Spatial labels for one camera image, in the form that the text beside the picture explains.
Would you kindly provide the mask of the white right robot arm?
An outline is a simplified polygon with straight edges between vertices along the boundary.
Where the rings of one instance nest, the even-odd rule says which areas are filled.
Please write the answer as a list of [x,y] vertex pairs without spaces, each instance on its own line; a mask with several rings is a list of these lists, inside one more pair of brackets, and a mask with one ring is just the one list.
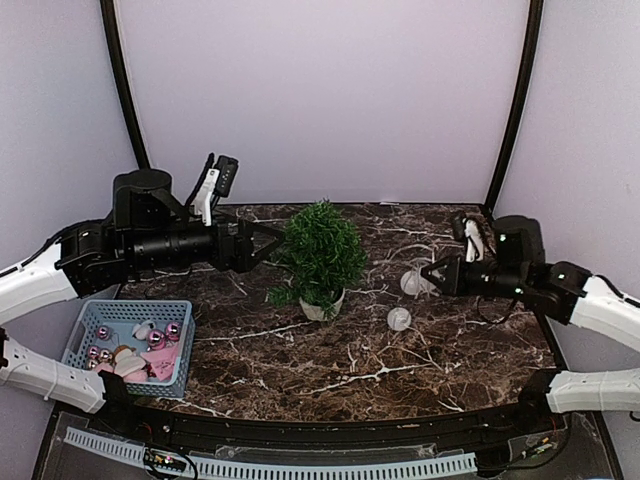
[[[639,348],[639,301],[608,278],[568,261],[546,260],[540,224],[509,215],[492,224],[489,248],[464,215],[452,222],[454,238],[467,245],[464,255],[450,255],[420,269],[441,294],[508,299],[559,322]],[[639,410],[639,371],[627,369],[580,373],[541,369],[521,389],[510,424],[521,434],[534,432],[551,414],[578,411]]]

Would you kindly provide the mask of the white ball string lights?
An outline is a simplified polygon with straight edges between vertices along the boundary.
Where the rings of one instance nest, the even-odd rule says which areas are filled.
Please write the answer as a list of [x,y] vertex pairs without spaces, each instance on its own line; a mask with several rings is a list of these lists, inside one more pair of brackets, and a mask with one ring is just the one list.
[[419,300],[433,300],[440,296],[437,286],[425,277],[427,264],[422,263],[405,271],[399,281],[400,300],[389,308],[387,327],[395,333],[405,332],[416,326]]

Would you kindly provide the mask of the small green christmas tree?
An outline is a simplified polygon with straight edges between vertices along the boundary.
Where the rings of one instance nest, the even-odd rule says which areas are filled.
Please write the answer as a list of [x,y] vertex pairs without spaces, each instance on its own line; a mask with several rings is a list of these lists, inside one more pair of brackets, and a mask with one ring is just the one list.
[[287,222],[274,261],[291,274],[268,300],[276,307],[297,304],[310,320],[331,321],[346,290],[356,286],[368,260],[356,225],[328,200],[310,204]]

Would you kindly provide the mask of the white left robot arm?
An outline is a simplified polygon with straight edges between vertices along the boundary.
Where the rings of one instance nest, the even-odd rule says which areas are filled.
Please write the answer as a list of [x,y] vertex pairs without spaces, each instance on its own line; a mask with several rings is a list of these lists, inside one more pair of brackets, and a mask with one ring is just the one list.
[[209,155],[187,201],[172,193],[172,176],[139,169],[113,180],[112,206],[103,218],[62,228],[31,256],[1,273],[1,383],[101,414],[120,436],[141,427],[140,412],[122,376],[88,371],[33,351],[12,323],[36,317],[38,333],[53,331],[54,305],[86,299],[116,285],[138,282],[163,268],[207,263],[217,271],[246,273],[283,241],[278,229],[217,211],[230,194],[239,162]]

